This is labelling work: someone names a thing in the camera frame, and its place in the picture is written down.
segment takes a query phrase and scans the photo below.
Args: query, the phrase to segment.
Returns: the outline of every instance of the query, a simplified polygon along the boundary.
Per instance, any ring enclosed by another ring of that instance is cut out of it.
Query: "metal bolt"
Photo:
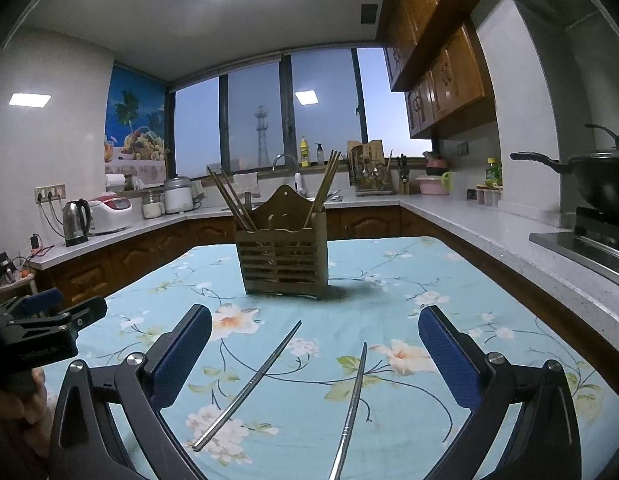
[[[79,372],[80,370],[82,370],[84,367],[84,364],[82,361],[74,361],[69,365],[69,371],[70,372]]]
[[[490,352],[487,354],[487,359],[493,365],[501,365],[505,362],[505,356],[503,354],[499,354],[499,352]]]
[[[132,366],[138,366],[143,362],[143,354],[129,354],[127,356],[127,364]]]
[[[547,361],[547,366],[553,372],[560,372],[563,369],[560,363],[558,361],[554,361],[554,359],[550,359],[549,361]]]

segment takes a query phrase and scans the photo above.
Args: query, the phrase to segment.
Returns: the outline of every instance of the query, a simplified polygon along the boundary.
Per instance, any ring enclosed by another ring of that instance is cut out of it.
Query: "floral tablecloth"
[[[330,299],[246,296],[234,245],[198,247],[107,299],[109,311],[80,333],[91,367],[146,351],[194,303],[214,320],[211,340],[173,406],[174,434],[210,480],[327,478],[363,342],[363,394],[344,479],[424,477],[469,410],[458,407],[418,336],[423,306],[437,304],[485,352],[510,362],[563,363],[573,392],[583,478],[595,478],[619,445],[619,398],[543,322],[435,238],[329,242]],[[200,436],[298,320],[270,373],[202,452]],[[58,391],[68,362],[47,369]],[[139,472],[155,478],[120,407],[115,416]],[[496,466],[515,422],[510,407],[479,476]]]

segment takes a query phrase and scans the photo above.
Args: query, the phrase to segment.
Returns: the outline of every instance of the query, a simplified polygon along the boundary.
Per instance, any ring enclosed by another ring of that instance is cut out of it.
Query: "yellow bottle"
[[[305,139],[305,136],[302,136],[300,140],[300,165],[303,168],[309,167],[309,144]]]

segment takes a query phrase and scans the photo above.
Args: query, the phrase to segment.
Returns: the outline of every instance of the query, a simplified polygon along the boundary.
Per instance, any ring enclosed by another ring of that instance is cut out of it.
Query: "dish soap bottle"
[[[324,166],[325,164],[325,154],[323,153],[323,146],[320,144],[320,142],[317,142],[317,149],[316,149],[316,162],[318,163],[318,166]]]
[[[487,159],[487,169],[485,170],[485,184],[493,188],[499,186],[501,182],[500,169],[495,158]]]
[[[300,140],[300,165],[303,168],[309,167],[309,144],[305,136]]]

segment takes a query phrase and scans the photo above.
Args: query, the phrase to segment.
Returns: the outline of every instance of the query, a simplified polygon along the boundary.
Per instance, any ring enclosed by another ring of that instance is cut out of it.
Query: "electric kettle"
[[[92,222],[92,213],[87,200],[72,200],[63,208],[63,233],[67,247],[87,241],[89,225]]]

